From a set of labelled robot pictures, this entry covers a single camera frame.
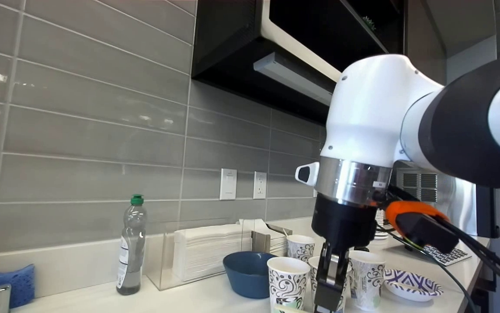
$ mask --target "kitchen counter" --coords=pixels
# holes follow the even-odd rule
[[[398,299],[382,289],[382,313],[452,313],[464,312],[468,299],[464,298],[459,285],[436,265],[426,261],[422,256],[405,251],[393,238],[382,238],[372,242],[370,249],[386,261],[388,270],[408,270],[417,272],[428,278],[438,282],[445,294],[431,303],[412,303]],[[464,284],[466,289],[473,291],[474,282],[480,275],[481,265],[476,256],[468,261],[448,266],[448,270]],[[250,301],[237,296],[224,275],[207,278],[197,284],[158,291],[148,278],[143,280],[141,292],[134,296],[119,296],[115,285],[105,284],[73,292],[56,294],[51,298],[40,298],[35,303],[14,310],[14,313],[146,313],[146,312],[198,312],[198,313],[257,313],[270,312],[270,299]]]

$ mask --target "electrical outlet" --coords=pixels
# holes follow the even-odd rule
[[[268,176],[266,172],[254,172],[254,198],[266,198]]]
[[[233,169],[221,169],[219,198],[221,198],[221,200],[233,200],[233,198],[237,198],[237,171],[233,171]]]

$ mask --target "clear plastic bottle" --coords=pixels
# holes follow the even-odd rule
[[[119,256],[119,294],[129,296],[141,291],[146,219],[145,197],[134,195],[131,207],[125,211],[124,233]]]

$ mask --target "white bowl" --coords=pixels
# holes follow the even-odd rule
[[[433,301],[443,294],[436,282],[403,270],[388,272],[384,285],[391,294],[410,301]]]

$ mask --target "blue sponge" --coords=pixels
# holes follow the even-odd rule
[[[35,266],[0,273],[0,285],[11,285],[11,308],[23,306],[35,299]]]

